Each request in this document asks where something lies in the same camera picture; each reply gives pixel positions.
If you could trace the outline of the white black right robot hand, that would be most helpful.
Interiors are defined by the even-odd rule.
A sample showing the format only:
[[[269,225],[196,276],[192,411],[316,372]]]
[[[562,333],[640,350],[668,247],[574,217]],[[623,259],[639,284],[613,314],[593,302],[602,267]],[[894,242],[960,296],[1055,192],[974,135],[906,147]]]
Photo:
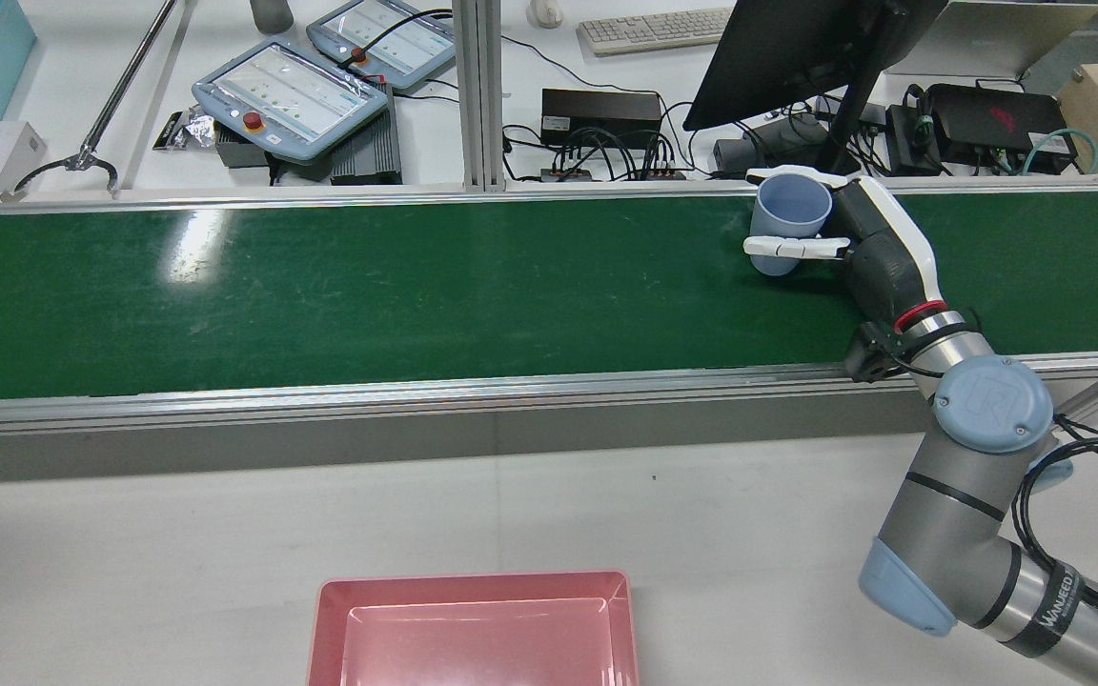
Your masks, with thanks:
[[[743,251],[759,273],[832,261],[859,308],[894,331],[946,310],[931,244],[875,178],[781,165],[746,170],[746,182],[757,199]]]

